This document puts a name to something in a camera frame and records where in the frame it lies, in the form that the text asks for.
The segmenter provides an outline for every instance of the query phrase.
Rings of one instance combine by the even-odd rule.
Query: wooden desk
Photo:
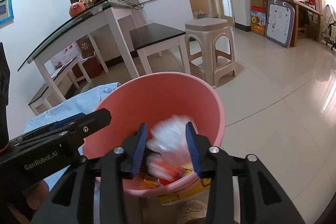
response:
[[[297,43],[297,33],[299,31],[299,9],[307,10],[309,12],[312,12],[318,16],[318,22],[315,23],[313,21],[310,21],[310,25],[308,27],[308,37],[316,40],[317,42],[320,41],[320,36],[321,36],[321,17],[322,14],[313,8],[310,8],[309,6],[296,1],[296,0],[281,0],[281,1],[286,1],[290,3],[294,10],[295,10],[295,18],[294,18],[294,27],[293,27],[293,34],[292,34],[292,39],[291,39],[291,47],[296,47]]]

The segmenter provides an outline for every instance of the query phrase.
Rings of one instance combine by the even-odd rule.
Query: glass tabletop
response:
[[[113,8],[122,8],[122,9],[131,9],[127,2],[122,0],[102,0],[92,7],[86,9],[85,11],[78,14],[76,17],[69,19],[63,25],[58,27],[54,32],[52,32],[46,39],[39,44],[35,50],[28,56],[28,58],[23,62],[20,68],[17,70],[21,70],[25,65],[30,64],[37,58],[47,47],[53,44],[59,37],[70,31],[72,28],[76,27],[83,21],[87,20],[88,18],[99,14],[103,10],[106,10],[110,7]]]

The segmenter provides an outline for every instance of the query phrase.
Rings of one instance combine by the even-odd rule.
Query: plastic bag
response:
[[[171,166],[190,163],[191,158],[185,138],[185,125],[190,121],[186,116],[173,116],[159,122],[151,129],[153,138],[147,147],[161,154],[162,160]]]
[[[158,154],[152,154],[147,158],[147,166],[151,175],[167,181],[167,184],[179,180],[185,172],[182,167],[174,167],[164,163]]]

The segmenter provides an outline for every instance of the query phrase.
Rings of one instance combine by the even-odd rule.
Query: white table leg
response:
[[[133,27],[134,27],[132,30],[136,29],[136,28],[137,28],[137,24],[135,23],[133,14],[130,16],[130,20],[131,20],[131,24],[132,24]]]
[[[97,57],[98,57],[98,59],[99,59],[101,65],[102,65],[104,71],[105,71],[106,73],[108,73],[108,72],[109,72],[109,69],[107,68],[107,65],[105,64],[105,61],[104,61],[103,57],[102,57],[101,54],[100,54],[100,51],[99,51],[99,49],[98,49],[98,46],[97,46],[97,43],[96,43],[95,39],[93,38],[93,36],[92,36],[91,33],[89,33],[88,36],[89,36],[89,39],[90,39],[91,44],[92,44],[92,46],[93,46],[93,49],[94,49],[94,51],[96,52],[96,55],[97,55]]]
[[[178,37],[178,42],[179,42],[178,49],[180,50],[181,60],[184,66],[184,72],[190,75],[191,74],[190,65],[189,65],[187,47],[185,45],[184,37],[183,36]]]
[[[148,63],[148,58],[146,56],[145,50],[142,48],[142,49],[137,50],[137,52],[139,54],[139,58],[143,65],[143,68],[145,69],[145,73],[147,75],[150,75],[153,72],[152,72],[151,66]]]
[[[31,105],[29,107],[30,107],[31,111],[33,111],[36,116],[39,115],[36,108],[32,107]]]
[[[73,72],[72,72],[72,71],[69,71],[69,72],[67,73],[67,75],[68,75],[68,77],[70,78],[71,82],[75,85],[75,87],[76,87],[77,89],[79,89],[79,85],[78,85],[78,83],[77,83],[77,81],[76,81],[75,76],[73,75]]]
[[[82,71],[82,73],[83,73],[83,75],[84,75],[86,81],[87,81],[89,84],[91,84],[92,81],[91,81],[89,75],[87,74],[86,70],[84,69],[84,66],[83,66],[82,62],[78,62],[77,64],[78,64],[79,68],[81,69],[81,71]]]
[[[40,62],[38,58],[34,60],[38,70],[40,71],[43,79],[47,82],[48,86],[51,88],[52,92],[55,94],[57,100],[59,100],[60,103],[64,102],[66,99],[62,92],[59,90],[58,86],[54,82],[54,80],[51,78],[49,72],[47,71],[47,68]]]
[[[139,72],[133,62],[133,59],[127,47],[124,35],[120,29],[118,20],[116,20],[116,18],[113,15],[112,8],[105,10],[105,16],[110,26],[112,35],[115,39],[115,43],[117,44],[118,49],[121,53],[121,56],[124,59],[124,62],[126,64],[129,74],[131,75],[132,79],[139,77]]]
[[[49,103],[49,101],[46,98],[43,99],[43,104],[45,105],[47,109],[53,108],[53,106]]]

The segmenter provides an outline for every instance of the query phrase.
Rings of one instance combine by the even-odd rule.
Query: cardboard box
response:
[[[265,36],[267,10],[259,7],[251,7],[251,31]]]
[[[253,7],[259,7],[263,9],[268,8],[268,1],[267,0],[251,0],[251,5]]]

